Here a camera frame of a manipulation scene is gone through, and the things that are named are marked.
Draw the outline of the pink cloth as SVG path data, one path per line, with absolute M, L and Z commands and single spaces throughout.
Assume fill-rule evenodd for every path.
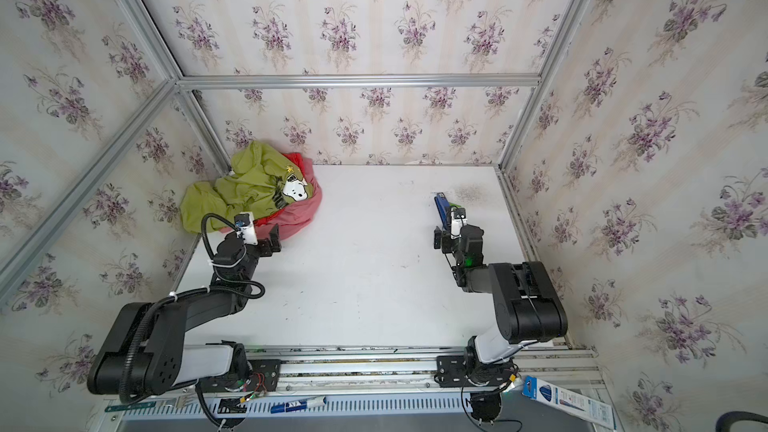
M 312 222 L 321 204 L 322 189 L 317 182 L 315 174 L 307 182 L 313 187 L 311 198 L 292 203 L 268 217 L 255 221 L 255 228 L 259 239 L 266 238 L 271 228 L 274 225 L 278 225 L 280 228 L 280 240 L 285 240 L 296 235 Z

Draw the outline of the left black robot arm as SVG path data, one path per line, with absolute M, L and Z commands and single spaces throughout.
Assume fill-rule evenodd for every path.
M 90 366 L 90 393 L 133 405 L 207 380 L 248 382 L 252 367 L 242 344 L 188 344 L 186 335 L 265 295 L 253 276 L 261 259 L 281 251 L 281 230 L 273 226 L 259 237 L 248 214 L 224 224 L 229 232 L 217 246 L 203 240 L 213 271 L 208 285 L 172 291 L 156 302 L 132 302 L 119 311 Z

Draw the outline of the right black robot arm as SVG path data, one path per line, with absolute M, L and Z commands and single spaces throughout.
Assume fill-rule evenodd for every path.
M 495 386 L 517 374 L 513 357 L 524 348 L 562 338 L 568 318 L 543 263 L 484 262 L 484 231 L 464 225 L 458 234 L 437 227 L 433 247 L 448 260 L 456 285 L 465 293 L 492 298 L 495 324 L 472 336 L 461 356 L 437 358 L 442 387 Z

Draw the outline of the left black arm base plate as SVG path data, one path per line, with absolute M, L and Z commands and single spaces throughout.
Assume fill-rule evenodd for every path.
M 244 372 L 231 370 L 228 374 L 201 379 L 204 394 L 257 392 L 266 394 L 277 390 L 282 362 L 277 359 L 249 360 Z

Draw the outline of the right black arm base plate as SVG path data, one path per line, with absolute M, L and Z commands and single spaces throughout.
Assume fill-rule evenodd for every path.
M 434 381 L 440 388 L 500 387 L 514 382 L 519 368 L 512 362 L 483 364 L 463 355 L 436 358 Z

